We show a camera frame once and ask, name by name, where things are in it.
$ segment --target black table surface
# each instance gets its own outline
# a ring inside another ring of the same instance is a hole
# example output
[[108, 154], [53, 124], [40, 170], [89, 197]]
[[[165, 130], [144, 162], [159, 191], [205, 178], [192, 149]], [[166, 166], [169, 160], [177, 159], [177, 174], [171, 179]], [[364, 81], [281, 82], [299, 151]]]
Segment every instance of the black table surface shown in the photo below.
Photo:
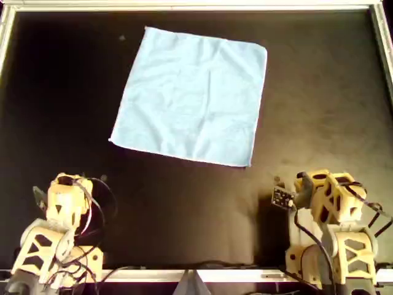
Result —
[[[267, 49], [251, 167], [108, 142], [145, 26]], [[393, 210], [393, 124], [366, 11], [19, 12], [0, 95], [0, 267], [42, 217], [32, 186], [46, 189], [62, 171], [107, 175], [119, 200], [101, 245], [107, 266], [283, 264], [286, 212], [269, 206], [276, 175], [345, 170]], [[382, 259], [390, 236], [381, 236]]]

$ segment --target microfiber towel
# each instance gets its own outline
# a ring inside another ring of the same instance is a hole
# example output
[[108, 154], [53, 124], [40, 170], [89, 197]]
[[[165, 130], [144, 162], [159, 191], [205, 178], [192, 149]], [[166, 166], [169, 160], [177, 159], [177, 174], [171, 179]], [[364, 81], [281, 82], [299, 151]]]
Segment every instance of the microfiber towel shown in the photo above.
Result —
[[145, 28], [109, 141], [251, 166], [266, 62], [257, 44]]

